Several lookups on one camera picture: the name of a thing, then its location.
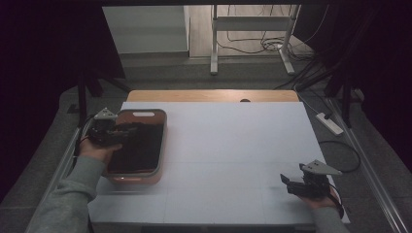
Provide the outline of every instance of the white tabletop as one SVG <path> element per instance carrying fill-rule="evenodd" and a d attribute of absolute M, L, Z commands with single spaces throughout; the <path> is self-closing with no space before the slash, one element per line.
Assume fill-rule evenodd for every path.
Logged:
<path fill-rule="evenodd" d="M 167 113 L 163 176 L 153 185 L 101 178 L 88 205 L 93 222 L 313 223 L 280 179 L 281 173 L 301 177 L 299 163 L 325 161 L 302 103 L 125 102 L 122 108 Z"/>

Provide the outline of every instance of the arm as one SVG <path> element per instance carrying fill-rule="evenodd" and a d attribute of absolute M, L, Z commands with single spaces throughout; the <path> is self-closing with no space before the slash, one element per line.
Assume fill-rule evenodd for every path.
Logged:
<path fill-rule="evenodd" d="M 89 140 L 81 143 L 81 156 L 65 180 L 62 180 L 40 207 L 33 232 L 86 232 L 87 203 L 96 197 L 96 186 L 116 145 L 100 148 Z"/>
<path fill-rule="evenodd" d="M 330 189 L 330 193 L 337 198 L 333 189 Z M 335 204 L 329 198 L 317 200 L 300 196 L 299 198 L 312 209 L 317 233 L 349 233 L 340 219 Z"/>

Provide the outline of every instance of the human hand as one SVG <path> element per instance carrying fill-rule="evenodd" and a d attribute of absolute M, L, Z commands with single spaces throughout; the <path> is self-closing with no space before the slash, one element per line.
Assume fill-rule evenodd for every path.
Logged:
<path fill-rule="evenodd" d="M 336 198 L 336 200 L 339 200 L 337 198 L 336 192 L 333 190 L 333 188 L 330 188 L 330 194 Z M 333 207 L 336 208 L 336 205 L 330 200 L 328 197 L 323 197 L 323 198 L 308 198 L 308 197 L 302 197 L 302 196 L 297 196 L 299 197 L 304 203 L 306 203 L 310 209 L 315 210 L 318 208 L 322 207 Z"/>
<path fill-rule="evenodd" d="M 97 160 L 100 160 L 106 164 L 109 163 L 112 158 L 112 154 L 116 150 L 120 150 L 121 144 L 116 144 L 109 147 L 101 147 L 93 144 L 88 138 L 83 138 L 80 143 L 80 156 L 89 156 Z"/>

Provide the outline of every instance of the gray sleeve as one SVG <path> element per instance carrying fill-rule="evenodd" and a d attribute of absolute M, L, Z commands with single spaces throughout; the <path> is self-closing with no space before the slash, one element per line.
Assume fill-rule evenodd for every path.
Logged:
<path fill-rule="evenodd" d="M 336 209 L 323 207 L 313 210 L 312 214 L 317 233 L 349 233 Z"/>
<path fill-rule="evenodd" d="M 87 203 L 96 197 L 104 167 L 97 159 L 79 157 L 70 176 L 39 207 L 30 232 L 86 232 Z"/>

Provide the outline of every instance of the power strip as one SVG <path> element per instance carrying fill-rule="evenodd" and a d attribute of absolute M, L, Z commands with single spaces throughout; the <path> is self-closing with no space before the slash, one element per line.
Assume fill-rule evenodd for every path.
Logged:
<path fill-rule="evenodd" d="M 324 113 L 320 113 L 318 115 L 316 115 L 316 118 L 324 125 L 326 126 L 326 128 L 328 128 L 330 130 L 330 132 L 332 132 L 335 136 L 339 136 L 341 134 L 343 134 L 343 130 L 333 122 L 333 120 L 329 119 L 325 119 L 325 114 Z"/>

